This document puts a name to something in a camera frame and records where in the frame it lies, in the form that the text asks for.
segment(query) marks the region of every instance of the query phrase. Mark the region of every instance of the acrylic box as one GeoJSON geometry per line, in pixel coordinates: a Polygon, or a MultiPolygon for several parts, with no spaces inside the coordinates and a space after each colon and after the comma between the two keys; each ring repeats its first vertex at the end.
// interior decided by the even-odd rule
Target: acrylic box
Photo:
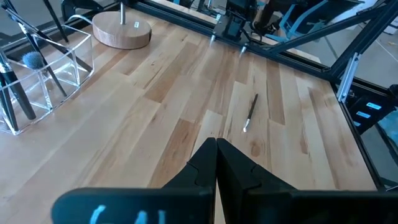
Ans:
{"type": "Polygon", "coordinates": [[[63,28],[72,33],[69,44],[33,35],[47,62],[40,70],[28,68],[21,58],[9,60],[18,81],[0,88],[0,130],[21,133],[67,101],[93,74],[91,34],[63,28]]]}

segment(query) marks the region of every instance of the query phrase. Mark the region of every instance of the blue brush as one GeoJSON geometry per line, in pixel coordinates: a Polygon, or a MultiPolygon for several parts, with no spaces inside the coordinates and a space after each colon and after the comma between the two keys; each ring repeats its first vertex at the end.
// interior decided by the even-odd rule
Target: blue brush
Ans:
{"type": "MultiPolygon", "coordinates": [[[[28,68],[33,70],[40,70],[47,64],[47,62],[43,58],[43,55],[40,52],[29,52],[22,57],[22,61],[28,68]]],[[[55,76],[52,70],[49,73],[55,84],[61,90],[62,94],[64,96],[67,96],[67,93],[62,88],[61,83],[58,81],[58,78],[55,76]]]]}

